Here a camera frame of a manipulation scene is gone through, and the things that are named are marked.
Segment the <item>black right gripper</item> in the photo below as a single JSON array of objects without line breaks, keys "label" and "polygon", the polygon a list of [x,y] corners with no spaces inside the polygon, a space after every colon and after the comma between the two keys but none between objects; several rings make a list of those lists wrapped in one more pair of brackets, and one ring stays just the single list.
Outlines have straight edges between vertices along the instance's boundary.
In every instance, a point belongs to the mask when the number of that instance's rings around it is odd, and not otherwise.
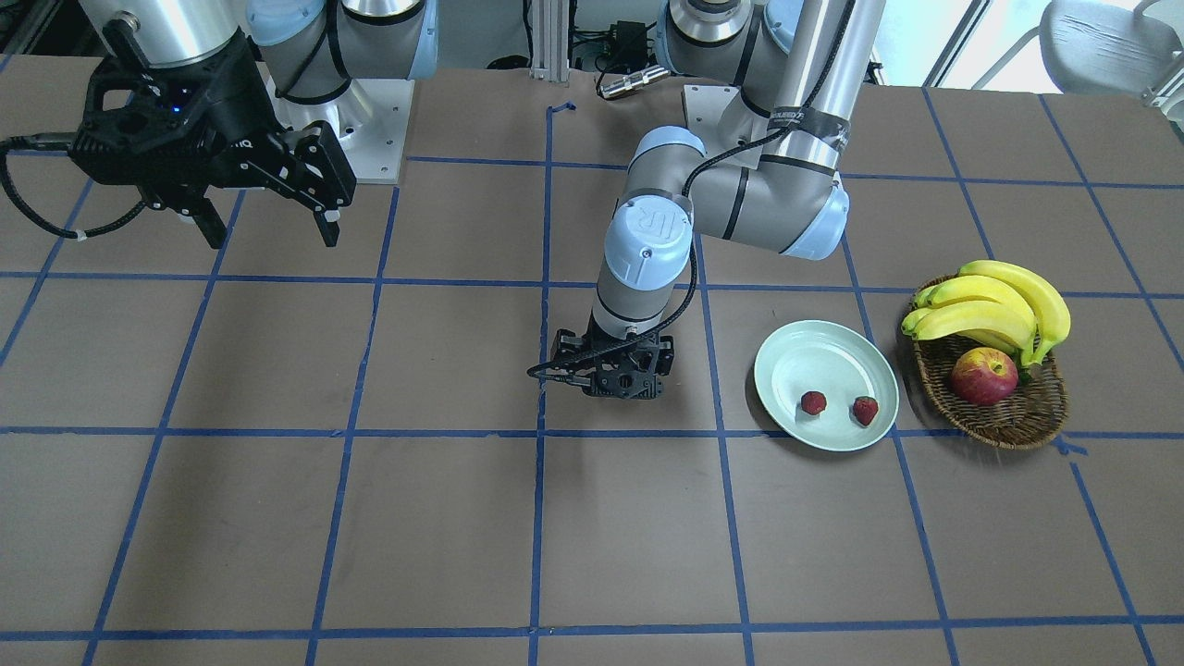
[{"label": "black right gripper", "polygon": [[70,146],[94,181],[152,190],[221,250],[229,228],[207,187],[268,188],[313,211],[337,246],[358,180],[324,119],[283,132],[244,37],[178,68],[153,68],[131,37],[94,71]]}]

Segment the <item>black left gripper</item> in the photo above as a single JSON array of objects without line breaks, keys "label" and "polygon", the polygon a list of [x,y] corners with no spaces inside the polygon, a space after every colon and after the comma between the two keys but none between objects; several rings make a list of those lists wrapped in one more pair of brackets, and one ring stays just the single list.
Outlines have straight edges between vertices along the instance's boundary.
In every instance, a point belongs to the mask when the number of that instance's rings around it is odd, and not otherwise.
[{"label": "black left gripper", "polygon": [[654,401],[662,396],[663,378],[673,371],[675,340],[648,332],[619,350],[600,329],[578,337],[560,328],[551,344],[551,379],[580,388],[584,395],[625,401]]}]

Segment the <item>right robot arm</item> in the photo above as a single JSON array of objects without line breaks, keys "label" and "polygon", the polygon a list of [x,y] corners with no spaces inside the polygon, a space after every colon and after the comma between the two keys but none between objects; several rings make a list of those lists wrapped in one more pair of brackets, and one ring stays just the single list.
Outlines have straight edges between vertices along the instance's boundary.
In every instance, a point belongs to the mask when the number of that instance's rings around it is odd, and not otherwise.
[{"label": "right robot arm", "polygon": [[392,184],[416,81],[438,64],[436,1],[84,1],[107,45],[67,156],[135,187],[219,249],[212,187],[270,190],[326,246],[361,182]]}]

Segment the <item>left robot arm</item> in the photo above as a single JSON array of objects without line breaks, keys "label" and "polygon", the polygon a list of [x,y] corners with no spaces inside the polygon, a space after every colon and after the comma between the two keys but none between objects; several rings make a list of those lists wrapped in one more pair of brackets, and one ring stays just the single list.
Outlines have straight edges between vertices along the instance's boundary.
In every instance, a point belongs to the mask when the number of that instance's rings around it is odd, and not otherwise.
[{"label": "left robot arm", "polygon": [[839,156],[882,1],[668,1],[657,58],[735,97],[714,132],[646,132],[606,232],[587,329],[558,329],[528,370],[592,397],[651,401],[694,300],[694,237],[823,260],[847,225]]}]

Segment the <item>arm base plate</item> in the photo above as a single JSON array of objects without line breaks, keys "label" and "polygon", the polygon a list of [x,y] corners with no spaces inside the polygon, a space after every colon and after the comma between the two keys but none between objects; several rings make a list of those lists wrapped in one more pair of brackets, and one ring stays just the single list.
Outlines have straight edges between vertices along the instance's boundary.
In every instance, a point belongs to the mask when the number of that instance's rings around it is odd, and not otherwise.
[{"label": "arm base plate", "polygon": [[416,87],[416,81],[350,81],[346,92],[318,105],[277,97],[272,105],[279,122],[292,128],[324,119],[337,132],[358,182],[397,185]]},{"label": "arm base plate", "polygon": [[753,115],[740,88],[688,84],[684,87],[686,126],[703,141],[735,147],[749,141]]}]

